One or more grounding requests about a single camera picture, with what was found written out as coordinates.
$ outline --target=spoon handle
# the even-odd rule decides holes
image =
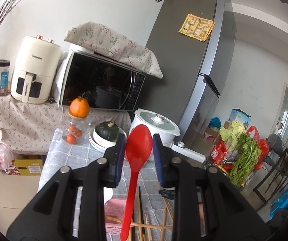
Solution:
[[[133,215],[134,210],[134,201],[135,201],[135,194],[137,188],[137,179],[138,179],[139,172],[131,172],[130,174],[130,182],[128,187],[128,194],[126,199],[126,206],[125,212],[122,222],[122,229],[120,231],[120,240],[126,241],[129,234],[130,223]]]

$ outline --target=blue plastic stool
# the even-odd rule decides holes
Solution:
[[[288,205],[288,188],[281,196],[271,205],[270,217],[272,218],[275,211],[279,208],[285,208]]]

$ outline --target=pink basket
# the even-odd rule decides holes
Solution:
[[[126,199],[112,198],[105,204],[105,215],[123,220]],[[119,235],[122,224],[105,218],[106,233],[110,235]]]

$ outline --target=gray refrigerator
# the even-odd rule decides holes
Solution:
[[[206,41],[179,33],[188,14],[215,22]],[[159,113],[179,128],[190,148],[204,133],[232,61],[236,25],[231,0],[165,0],[146,44],[163,78],[147,75],[137,108]]]

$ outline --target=yellow game map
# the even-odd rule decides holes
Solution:
[[[215,22],[188,14],[179,33],[204,42],[210,35]]]

